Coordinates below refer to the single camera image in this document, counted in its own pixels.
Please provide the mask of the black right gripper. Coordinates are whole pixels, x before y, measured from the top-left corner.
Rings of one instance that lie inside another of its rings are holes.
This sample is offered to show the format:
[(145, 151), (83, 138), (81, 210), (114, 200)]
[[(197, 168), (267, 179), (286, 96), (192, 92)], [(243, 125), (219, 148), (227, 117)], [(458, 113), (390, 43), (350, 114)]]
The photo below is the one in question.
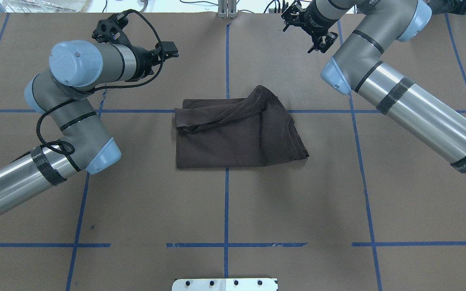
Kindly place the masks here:
[(330, 32), (329, 29), (335, 24), (339, 17), (337, 15), (329, 15), (328, 11), (322, 13), (316, 0), (303, 8), (299, 0), (295, 0), (282, 13), (282, 19), (285, 23), (285, 32), (288, 27), (300, 27), (312, 38), (312, 46), (307, 51), (319, 51), (326, 53), (327, 50), (338, 39), (338, 34)]

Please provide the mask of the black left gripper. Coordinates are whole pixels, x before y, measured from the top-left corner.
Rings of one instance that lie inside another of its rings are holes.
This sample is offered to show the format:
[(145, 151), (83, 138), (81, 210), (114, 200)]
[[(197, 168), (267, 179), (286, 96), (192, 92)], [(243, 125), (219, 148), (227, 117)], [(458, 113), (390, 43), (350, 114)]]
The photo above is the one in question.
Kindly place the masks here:
[(92, 33), (92, 38), (99, 44), (110, 44), (118, 51), (122, 59), (120, 79), (143, 79), (154, 74), (154, 66), (179, 57), (173, 41), (159, 40), (153, 50), (134, 46), (123, 31), (127, 24), (127, 14), (112, 14), (100, 20)]

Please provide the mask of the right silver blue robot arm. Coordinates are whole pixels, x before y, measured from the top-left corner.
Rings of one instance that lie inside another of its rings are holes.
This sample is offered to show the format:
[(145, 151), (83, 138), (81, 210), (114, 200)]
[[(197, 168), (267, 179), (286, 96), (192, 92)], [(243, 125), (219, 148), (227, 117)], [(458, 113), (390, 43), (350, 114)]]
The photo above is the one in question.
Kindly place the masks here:
[(282, 18), (312, 37), (311, 51), (326, 52), (338, 39), (330, 28), (353, 6), (365, 17), (321, 78), (343, 95), (362, 96), (466, 175), (466, 118), (381, 60), (394, 41), (412, 39), (429, 22), (423, 0), (313, 0), (306, 8), (296, 0)]

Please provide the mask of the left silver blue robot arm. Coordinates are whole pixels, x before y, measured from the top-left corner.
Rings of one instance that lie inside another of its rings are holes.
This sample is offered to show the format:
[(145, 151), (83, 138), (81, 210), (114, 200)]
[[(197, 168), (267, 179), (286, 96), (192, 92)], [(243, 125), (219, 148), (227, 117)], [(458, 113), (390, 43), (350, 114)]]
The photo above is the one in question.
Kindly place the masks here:
[(85, 170), (90, 175), (118, 162), (122, 153), (88, 98), (100, 90), (137, 88), (152, 82), (165, 61), (179, 56), (173, 41), (152, 50), (135, 46), (124, 28), (128, 15), (146, 17), (133, 9), (98, 22), (94, 43), (62, 41), (49, 56), (49, 67), (24, 90), (27, 104), (40, 117), (40, 144), (0, 169), (0, 216), (43, 191)]

